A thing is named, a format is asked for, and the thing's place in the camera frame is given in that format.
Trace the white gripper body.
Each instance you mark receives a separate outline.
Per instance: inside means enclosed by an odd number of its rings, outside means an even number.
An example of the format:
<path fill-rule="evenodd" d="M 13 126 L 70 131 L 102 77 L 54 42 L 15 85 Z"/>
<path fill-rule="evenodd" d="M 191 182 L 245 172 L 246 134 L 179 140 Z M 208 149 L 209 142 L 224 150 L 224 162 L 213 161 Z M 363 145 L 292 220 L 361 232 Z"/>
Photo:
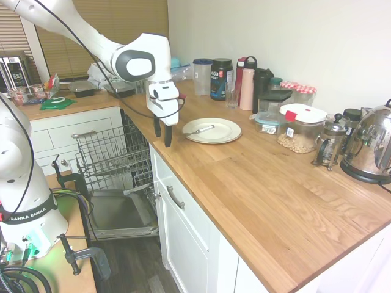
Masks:
<path fill-rule="evenodd" d="M 167 126 L 179 120 L 179 91 L 172 80 L 164 82 L 146 81 L 148 109 Z"/>

